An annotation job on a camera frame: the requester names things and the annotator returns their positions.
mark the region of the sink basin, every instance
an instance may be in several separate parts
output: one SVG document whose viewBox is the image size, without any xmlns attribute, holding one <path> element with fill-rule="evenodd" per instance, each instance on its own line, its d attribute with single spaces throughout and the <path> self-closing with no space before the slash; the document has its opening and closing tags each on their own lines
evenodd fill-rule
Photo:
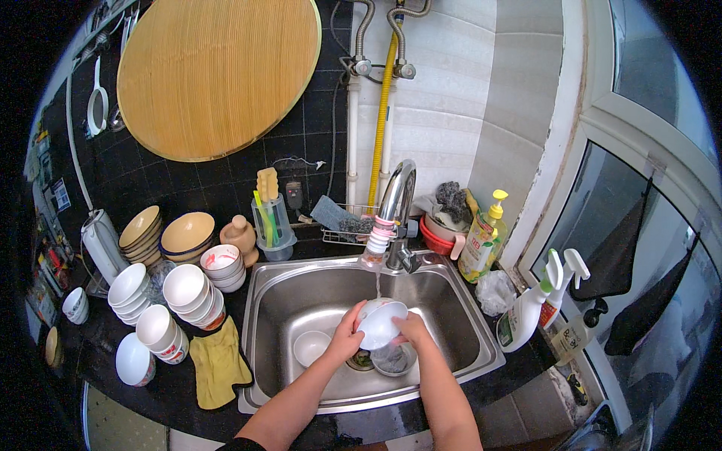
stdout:
<svg viewBox="0 0 722 451">
<path fill-rule="evenodd" d="M 430 251 L 414 273 L 384 268 L 381 295 L 402 301 L 424 319 L 459 383 L 506 360 L 482 314 L 447 258 Z M 254 413 L 303 373 L 293 356 L 295 339 L 308 330 L 333 335 L 356 302 L 376 297 L 376 277 L 357 257 L 262 263 L 253 269 L 241 346 L 256 383 L 238 397 L 241 413 Z M 418 362 L 408 374 L 387 377 L 343 364 L 326 386 L 318 413 L 359 411 L 419 397 Z"/>
</svg>

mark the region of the yellow pump cap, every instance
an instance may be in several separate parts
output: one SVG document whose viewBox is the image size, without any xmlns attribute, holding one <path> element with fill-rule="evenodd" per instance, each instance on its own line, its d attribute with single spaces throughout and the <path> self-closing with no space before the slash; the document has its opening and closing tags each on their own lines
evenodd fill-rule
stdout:
<svg viewBox="0 0 722 451">
<path fill-rule="evenodd" d="M 489 207 L 489 216 L 494 219 L 501 219 L 501 215 L 504 214 L 504 209 L 501 208 L 501 201 L 506 199 L 509 194 L 506 191 L 496 190 L 492 193 L 492 196 L 497 200 L 497 203 Z"/>
</svg>

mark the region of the round wooden board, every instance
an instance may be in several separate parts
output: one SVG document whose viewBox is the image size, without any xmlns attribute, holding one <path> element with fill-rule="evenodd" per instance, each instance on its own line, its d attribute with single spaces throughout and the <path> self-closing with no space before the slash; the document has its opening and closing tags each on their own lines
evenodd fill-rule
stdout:
<svg viewBox="0 0 722 451">
<path fill-rule="evenodd" d="M 121 57 L 118 105 L 161 157 L 225 157 L 288 114 L 320 49 L 313 0 L 156 0 Z"/>
</svg>

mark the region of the yellow cloth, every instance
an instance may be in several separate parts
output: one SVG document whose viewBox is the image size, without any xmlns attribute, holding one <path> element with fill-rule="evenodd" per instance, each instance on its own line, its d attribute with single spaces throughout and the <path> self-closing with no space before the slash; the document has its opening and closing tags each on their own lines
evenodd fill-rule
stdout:
<svg viewBox="0 0 722 451">
<path fill-rule="evenodd" d="M 230 316 L 219 332 L 191 341 L 200 408 L 219 408 L 235 399 L 232 384 L 248 384 L 251 371 L 238 353 L 238 330 Z"/>
</svg>

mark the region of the black tile wall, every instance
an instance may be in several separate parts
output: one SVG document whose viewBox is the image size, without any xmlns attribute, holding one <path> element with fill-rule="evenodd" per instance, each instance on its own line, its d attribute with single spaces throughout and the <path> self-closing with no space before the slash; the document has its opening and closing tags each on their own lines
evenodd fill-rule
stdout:
<svg viewBox="0 0 722 451">
<path fill-rule="evenodd" d="M 118 229 L 146 206 L 160 205 L 167 220 L 187 211 L 208 211 L 218 227 L 228 223 L 234 214 L 251 214 L 253 190 L 256 189 L 256 172 L 278 159 L 305 158 L 309 162 L 326 162 L 318 171 L 300 161 L 277 162 L 282 191 L 290 181 L 299 181 L 303 188 L 304 203 L 300 209 L 309 214 L 318 198 L 326 193 L 331 178 L 332 100 L 334 88 L 343 74 L 338 58 L 343 51 L 334 42 L 329 28 L 333 0 L 317 0 L 322 22 L 321 54 L 316 70 L 303 96 L 291 111 L 267 135 L 239 152 L 211 162 L 183 163 L 158 157 L 138 143 L 127 130 L 113 133 L 103 131 L 93 139 L 85 138 L 87 101 L 92 91 L 93 73 L 97 54 L 75 69 L 71 85 L 71 114 L 78 158 L 95 208 L 104 208 Z M 347 47 L 351 43 L 353 6 L 342 2 L 334 20 L 334 29 Z M 111 35 L 108 46 L 100 53 L 100 83 L 108 91 L 112 108 L 116 100 L 116 76 L 120 62 L 120 33 Z M 347 96 L 343 85 L 336 95 L 336 158 L 331 197 L 343 202 L 346 197 L 346 119 Z M 64 116 L 65 86 L 58 91 L 52 104 L 57 114 L 53 124 L 44 123 L 55 133 L 66 133 Z M 74 177 L 67 138 L 64 149 L 58 152 L 63 161 L 60 166 L 70 168 L 67 185 L 77 186 Z M 71 189 L 73 208 L 71 215 L 78 216 L 68 222 L 82 223 L 86 215 L 80 189 Z M 295 215 L 289 215 L 294 221 Z M 61 215 L 61 222 L 66 220 Z"/>
</svg>

